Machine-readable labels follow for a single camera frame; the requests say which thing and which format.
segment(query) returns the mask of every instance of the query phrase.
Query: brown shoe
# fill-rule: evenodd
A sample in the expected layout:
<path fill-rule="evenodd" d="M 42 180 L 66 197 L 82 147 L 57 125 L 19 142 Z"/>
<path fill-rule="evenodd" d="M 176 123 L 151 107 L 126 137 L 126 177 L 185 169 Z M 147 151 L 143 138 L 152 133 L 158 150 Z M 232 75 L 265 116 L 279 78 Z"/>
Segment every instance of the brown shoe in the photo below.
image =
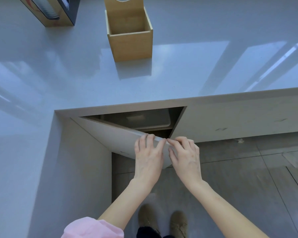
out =
<path fill-rule="evenodd" d="M 182 211 L 175 211 L 170 219 L 170 234 L 175 238 L 187 238 L 187 217 Z"/>
<path fill-rule="evenodd" d="M 138 224 L 139 227 L 149 226 L 160 234 L 156 214 L 149 204 L 140 207 L 138 212 Z"/>

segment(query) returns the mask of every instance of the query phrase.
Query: countertop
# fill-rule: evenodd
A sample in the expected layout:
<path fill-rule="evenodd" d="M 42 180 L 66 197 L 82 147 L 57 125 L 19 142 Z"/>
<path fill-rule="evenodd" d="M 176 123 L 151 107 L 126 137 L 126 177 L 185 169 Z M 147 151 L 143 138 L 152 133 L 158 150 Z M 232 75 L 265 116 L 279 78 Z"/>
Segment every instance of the countertop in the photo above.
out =
<path fill-rule="evenodd" d="M 54 110 L 298 88 L 298 0 L 144 3 L 152 59 L 115 63 L 103 0 L 61 28 L 0 0 L 0 237 L 28 234 Z"/>

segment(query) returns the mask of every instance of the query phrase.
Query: rolled-up sleeve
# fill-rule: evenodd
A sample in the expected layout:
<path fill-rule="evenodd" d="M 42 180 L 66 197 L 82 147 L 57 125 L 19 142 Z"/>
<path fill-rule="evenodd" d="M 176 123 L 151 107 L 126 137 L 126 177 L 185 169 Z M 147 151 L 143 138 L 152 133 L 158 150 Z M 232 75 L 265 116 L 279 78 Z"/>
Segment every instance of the rolled-up sleeve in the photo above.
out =
<path fill-rule="evenodd" d="M 73 221 L 64 229 L 61 238 L 123 238 L 122 229 L 104 220 L 84 217 Z"/>

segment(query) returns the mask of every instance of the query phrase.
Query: dark pants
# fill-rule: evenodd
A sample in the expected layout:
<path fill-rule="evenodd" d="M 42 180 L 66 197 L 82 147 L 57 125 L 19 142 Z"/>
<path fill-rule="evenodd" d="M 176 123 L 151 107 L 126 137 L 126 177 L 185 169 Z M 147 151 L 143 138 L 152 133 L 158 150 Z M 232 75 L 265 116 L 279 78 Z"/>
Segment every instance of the dark pants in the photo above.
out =
<path fill-rule="evenodd" d="M 161 238 L 161 236 L 151 227 L 139 227 L 137 238 Z M 174 236 L 165 236 L 163 238 L 174 238 Z"/>

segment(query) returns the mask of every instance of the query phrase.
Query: person's right arm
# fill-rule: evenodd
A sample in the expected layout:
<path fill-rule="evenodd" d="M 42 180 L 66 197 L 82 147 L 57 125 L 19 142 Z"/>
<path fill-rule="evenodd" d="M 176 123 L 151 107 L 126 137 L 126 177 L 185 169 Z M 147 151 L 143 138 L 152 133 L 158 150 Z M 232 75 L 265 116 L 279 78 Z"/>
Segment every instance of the person's right arm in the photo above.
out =
<path fill-rule="evenodd" d="M 169 148 L 173 167 L 187 189 L 203 205 L 226 238 L 268 238 L 257 226 L 219 196 L 202 180 L 199 147 L 186 137 L 168 139 L 178 156 Z"/>

